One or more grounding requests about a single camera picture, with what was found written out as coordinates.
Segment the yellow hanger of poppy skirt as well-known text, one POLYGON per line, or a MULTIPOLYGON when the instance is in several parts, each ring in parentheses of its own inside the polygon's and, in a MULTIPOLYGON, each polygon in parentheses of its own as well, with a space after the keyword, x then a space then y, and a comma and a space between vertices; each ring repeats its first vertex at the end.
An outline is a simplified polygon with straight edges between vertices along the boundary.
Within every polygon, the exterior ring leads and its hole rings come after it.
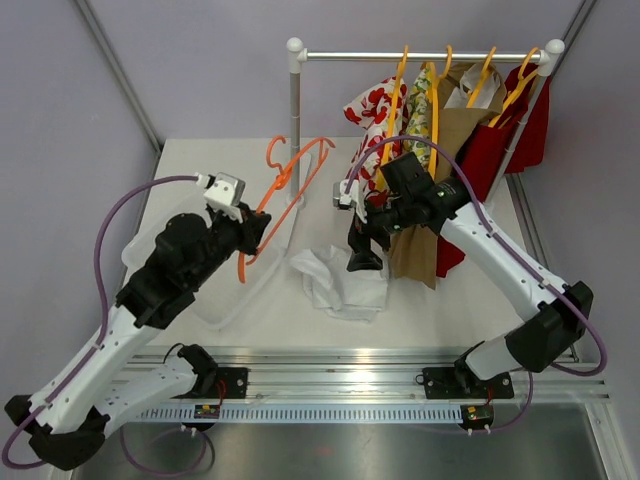
MULTIPOLYGON (((395 128, 395 120, 396 120, 396 116, 397 116, 397 107, 398 107, 398 101, 399 101, 399 97, 400 97, 400 93, 401 93, 401 83, 402 83, 402 78, 404 76, 405 70, 406 70, 406 64, 407 64, 407 60, 408 60, 408 53, 409 53, 409 45, 406 44, 403 50, 403 55, 402 58, 400 60, 400 62, 398 63, 397 69, 396 69, 396 75, 395 75, 395 82, 394 82, 394 88, 393 88, 393 92, 392 92, 392 96, 391 96, 391 111, 389 113, 389 117, 388 117, 388 128, 386 131, 386 135, 385 135, 385 139, 388 140, 391 137, 394 136, 394 128, 395 128)), ((382 156, 381 156, 381 160, 380 160, 380 165, 379 165, 379 170, 378 173, 376 174, 376 178, 375 178, 375 186, 376 186, 376 190, 383 192, 386 187, 386 183, 385 180, 383 178, 382 175, 382 167, 385 166, 390 159, 390 152, 391 152, 391 143, 385 143, 383 146, 383 152, 382 152, 382 156)))

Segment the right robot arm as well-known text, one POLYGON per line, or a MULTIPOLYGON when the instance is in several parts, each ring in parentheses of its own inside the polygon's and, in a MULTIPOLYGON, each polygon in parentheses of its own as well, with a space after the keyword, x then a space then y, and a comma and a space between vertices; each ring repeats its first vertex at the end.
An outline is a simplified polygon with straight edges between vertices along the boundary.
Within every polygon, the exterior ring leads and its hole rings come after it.
POLYGON ((513 370, 540 373, 583 337, 591 289, 583 282, 570 285, 537 263, 489 218, 461 179, 434 181, 412 153, 384 165, 382 174, 390 193, 380 206, 364 197, 355 180, 334 186, 335 207, 355 212, 348 271, 381 269, 373 243, 387 249, 393 234, 425 227, 471 259, 522 321, 456 360, 453 380, 460 393, 476 396, 489 381, 513 370))

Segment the yellow hanger of tan skirt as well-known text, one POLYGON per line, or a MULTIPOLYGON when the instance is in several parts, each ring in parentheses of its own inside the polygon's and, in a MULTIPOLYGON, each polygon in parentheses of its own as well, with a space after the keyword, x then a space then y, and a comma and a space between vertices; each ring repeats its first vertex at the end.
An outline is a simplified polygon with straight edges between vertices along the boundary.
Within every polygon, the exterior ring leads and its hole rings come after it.
POLYGON ((474 89, 472 90, 471 95, 469 96, 469 99, 468 99, 468 102, 467 102, 467 105, 466 105, 467 108, 472 108, 474 106, 474 104, 476 102, 476 99, 478 98, 478 96, 479 96, 479 94, 480 94, 480 92, 481 92, 486 80, 489 78, 490 73, 491 73, 490 66, 491 66, 491 62, 492 62, 493 56, 496 53, 496 50, 497 50, 497 47, 493 46, 491 48, 491 50, 489 51, 489 53, 486 55, 485 61, 483 63, 481 71, 480 71, 479 79, 478 79, 474 89))

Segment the tan corduroy skirt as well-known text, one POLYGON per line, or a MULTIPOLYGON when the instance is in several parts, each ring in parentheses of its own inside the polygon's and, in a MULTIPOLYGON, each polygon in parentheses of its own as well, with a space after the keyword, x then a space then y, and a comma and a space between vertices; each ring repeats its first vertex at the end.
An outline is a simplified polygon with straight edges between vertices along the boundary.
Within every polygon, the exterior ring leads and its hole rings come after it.
MULTIPOLYGON (((482 62, 453 64, 439 83, 438 145, 452 157, 469 140, 476 126, 489 121, 502 110, 506 87, 492 64, 490 76, 474 106, 466 107, 482 66, 482 62)), ((430 289, 436 288, 438 237, 430 229, 415 226, 394 235, 389 260, 396 278, 409 278, 430 289)))

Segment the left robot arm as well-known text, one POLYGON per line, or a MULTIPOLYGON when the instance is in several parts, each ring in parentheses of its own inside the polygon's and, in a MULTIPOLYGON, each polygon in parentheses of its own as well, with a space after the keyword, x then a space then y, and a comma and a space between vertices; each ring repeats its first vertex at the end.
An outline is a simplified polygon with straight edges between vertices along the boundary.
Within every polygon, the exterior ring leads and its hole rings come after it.
POLYGON ((168 220, 142 268, 118 292, 106 321, 54 380, 15 395, 5 411, 41 464, 69 471, 91 459, 121 425, 158 401, 203 398, 219 387, 216 361, 197 345, 113 393, 113 376, 195 301, 200 287, 235 252, 254 254, 269 214, 240 206, 239 220, 210 211, 168 220))

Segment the yellow hanger of lemon skirt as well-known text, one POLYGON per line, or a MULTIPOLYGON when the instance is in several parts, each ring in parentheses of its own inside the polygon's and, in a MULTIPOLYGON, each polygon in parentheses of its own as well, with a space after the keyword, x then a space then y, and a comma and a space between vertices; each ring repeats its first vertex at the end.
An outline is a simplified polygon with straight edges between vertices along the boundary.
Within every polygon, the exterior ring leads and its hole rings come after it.
MULTIPOLYGON (((438 87, 441 80, 443 80, 449 73, 449 69, 452 64, 453 59, 453 48, 450 44, 446 46, 446 61, 443 72, 438 75, 437 69, 434 62, 428 62, 427 66, 429 68, 429 89, 427 91, 427 98, 431 103, 431 130, 430 130, 430 139, 431 142, 435 145, 438 145, 439 140, 439 97, 438 97, 438 87)), ((438 160, 438 151, 435 147, 430 148, 430 156, 429 162, 427 166, 427 171, 431 175, 432 178, 436 176, 437 169, 437 160, 438 160)))

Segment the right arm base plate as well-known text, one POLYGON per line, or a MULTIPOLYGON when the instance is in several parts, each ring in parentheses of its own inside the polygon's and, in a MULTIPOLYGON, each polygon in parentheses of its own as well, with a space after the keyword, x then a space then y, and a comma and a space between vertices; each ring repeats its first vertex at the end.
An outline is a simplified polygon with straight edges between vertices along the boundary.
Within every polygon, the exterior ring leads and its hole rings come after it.
POLYGON ((515 396, 507 372, 490 380, 469 380, 463 385, 454 367, 425 367, 414 380, 429 400, 509 400, 515 396))

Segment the white skirt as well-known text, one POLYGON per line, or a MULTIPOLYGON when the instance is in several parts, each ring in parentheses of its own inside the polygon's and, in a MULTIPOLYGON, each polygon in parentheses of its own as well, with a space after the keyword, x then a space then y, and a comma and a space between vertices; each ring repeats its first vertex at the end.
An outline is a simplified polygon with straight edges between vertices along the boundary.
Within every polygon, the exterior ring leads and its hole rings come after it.
POLYGON ((326 315, 371 323, 386 309, 389 269, 349 272, 348 251, 328 245, 305 249, 290 259, 302 275, 302 288, 312 306, 326 315))

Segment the red poppy skirt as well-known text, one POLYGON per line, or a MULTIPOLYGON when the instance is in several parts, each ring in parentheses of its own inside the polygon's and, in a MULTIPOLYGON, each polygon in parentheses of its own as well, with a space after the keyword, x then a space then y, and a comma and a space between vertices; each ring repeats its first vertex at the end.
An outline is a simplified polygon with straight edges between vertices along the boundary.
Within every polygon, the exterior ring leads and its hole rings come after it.
MULTIPOLYGON (((358 163, 366 150, 386 138, 394 88, 395 78, 387 78, 361 93, 343 108, 346 119, 364 130, 360 145, 351 160, 351 166, 358 163)), ((385 183, 377 183, 383 153, 384 147, 372 153, 355 177, 366 199, 376 207, 385 203, 389 192, 385 183)))

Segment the lemon print skirt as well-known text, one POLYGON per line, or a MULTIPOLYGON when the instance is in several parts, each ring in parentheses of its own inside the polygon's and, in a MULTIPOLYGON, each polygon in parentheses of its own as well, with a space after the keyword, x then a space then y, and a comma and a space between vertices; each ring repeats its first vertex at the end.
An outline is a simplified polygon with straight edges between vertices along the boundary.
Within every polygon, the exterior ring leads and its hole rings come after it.
MULTIPOLYGON (((429 89, 429 68, 427 63, 428 62, 425 62, 421 67, 421 71, 409 92, 407 99, 409 117, 404 133, 409 136, 431 140, 430 130, 432 106, 427 98, 427 91, 429 89)), ((427 171, 431 147, 422 142, 413 140, 404 140, 403 147, 405 152, 413 153, 422 167, 427 171)))

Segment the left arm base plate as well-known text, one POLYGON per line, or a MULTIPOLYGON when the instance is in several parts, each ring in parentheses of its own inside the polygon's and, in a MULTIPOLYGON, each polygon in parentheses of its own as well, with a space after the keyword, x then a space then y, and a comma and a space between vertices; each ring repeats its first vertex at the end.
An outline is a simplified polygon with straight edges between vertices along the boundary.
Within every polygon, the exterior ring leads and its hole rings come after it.
POLYGON ((201 394, 206 399, 241 400, 246 398, 249 369, 246 367, 219 367, 213 382, 201 394))

